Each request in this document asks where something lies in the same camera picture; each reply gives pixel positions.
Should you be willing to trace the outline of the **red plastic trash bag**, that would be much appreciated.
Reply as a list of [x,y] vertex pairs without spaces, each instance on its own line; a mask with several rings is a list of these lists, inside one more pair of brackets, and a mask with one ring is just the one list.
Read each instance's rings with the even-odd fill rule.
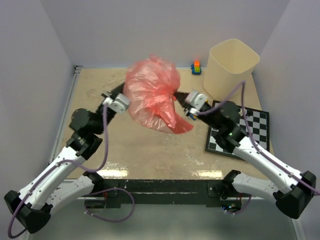
[[124,79],[123,94],[130,100],[128,113],[132,120],[151,130],[184,134],[194,126],[175,108],[174,96],[181,76],[174,63],[150,55],[131,65]]

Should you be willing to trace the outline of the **cream plastic trash bin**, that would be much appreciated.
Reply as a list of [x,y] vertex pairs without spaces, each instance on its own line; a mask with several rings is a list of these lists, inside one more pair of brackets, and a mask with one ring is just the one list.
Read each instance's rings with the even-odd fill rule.
[[222,101],[252,75],[259,62],[260,56],[241,40],[225,40],[209,51],[203,88],[214,100]]

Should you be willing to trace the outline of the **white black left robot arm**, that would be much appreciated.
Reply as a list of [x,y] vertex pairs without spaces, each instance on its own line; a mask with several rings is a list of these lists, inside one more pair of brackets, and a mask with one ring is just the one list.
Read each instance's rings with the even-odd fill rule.
[[[52,196],[57,187],[76,168],[88,174],[96,175],[105,166],[109,151],[107,126],[116,114],[123,114],[130,101],[123,94],[121,83],[110,92],[102,93],[104,100],[95,112],[85,108],[75,110],[71,116],[69,128],[73,134],[66,142],[59,155],[33,181],[19,191],[9,190],[4,201],[12,214],[7,234],[11,239],[19,237],[12,234],[14,220],[24,227],[22,234],[34,234],[41,230],[50,220],[54,209],[55,197]],[[83,166],[104,143],[104,157],[101,166],[89,169]]]

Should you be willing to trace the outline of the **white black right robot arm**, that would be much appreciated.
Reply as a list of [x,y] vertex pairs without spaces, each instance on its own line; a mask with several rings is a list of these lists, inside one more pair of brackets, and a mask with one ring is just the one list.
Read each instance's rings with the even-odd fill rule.
[[240,107],[232,101],[210,105],[199,92],[174,93],[187,115],[195,115],[217,130],[217,145],[254,166],[268,179],[258,179],[232,170],[223,179],[223,192],[230,197],[249,194],[275,203],[287,217],[298,219],[316,194],[317,177],[310,171],[301,172],[279,160],[260,146],[248,129],[238,125]]

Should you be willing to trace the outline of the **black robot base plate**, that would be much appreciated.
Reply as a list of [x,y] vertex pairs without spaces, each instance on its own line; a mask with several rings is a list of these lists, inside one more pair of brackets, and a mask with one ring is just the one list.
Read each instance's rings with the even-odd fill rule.
[[137,205],[203,205],[220,207],[221,200],[239,194],[223,187],[222,180],[208,179],[104,179],[81,197],[102,200],[104,189],[120,188],[128,191]]

